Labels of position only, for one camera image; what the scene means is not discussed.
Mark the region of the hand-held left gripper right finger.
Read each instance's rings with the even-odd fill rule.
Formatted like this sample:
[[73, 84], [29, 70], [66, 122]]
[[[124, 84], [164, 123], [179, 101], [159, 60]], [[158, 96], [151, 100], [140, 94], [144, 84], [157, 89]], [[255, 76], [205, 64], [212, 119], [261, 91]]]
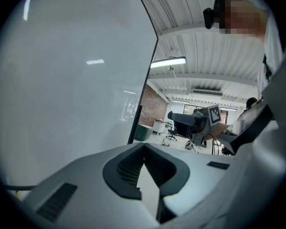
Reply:
[[251, 145], [213, 156], [145, 144], [145, 166], [158, 183], [155, 229], [243, 229], [239, 192]]

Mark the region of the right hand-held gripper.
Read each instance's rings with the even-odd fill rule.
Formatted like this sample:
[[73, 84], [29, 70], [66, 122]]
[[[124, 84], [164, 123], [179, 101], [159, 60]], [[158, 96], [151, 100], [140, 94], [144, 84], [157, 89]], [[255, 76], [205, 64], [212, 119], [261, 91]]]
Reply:
[[219, 105], [195, 109], [192, 115], [172, 113], [171, 119], [176, 122], [179, 136], [188, 138], [192, 134], [192, 142], [206, 148], [206, 141], [215, 139], [227, 129], [222, 122]]

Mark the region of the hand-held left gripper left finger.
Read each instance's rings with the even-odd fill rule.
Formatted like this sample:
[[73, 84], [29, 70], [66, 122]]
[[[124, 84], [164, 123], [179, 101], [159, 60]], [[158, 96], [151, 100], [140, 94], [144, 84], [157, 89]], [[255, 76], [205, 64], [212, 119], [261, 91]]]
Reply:
[[112, 158], [143, 144], [84, 156], [39, 183], [24, 199], [26, 213], [43, 229], [154, 229], [159, 222], [140, 199], [123, 198], [103, 178]]

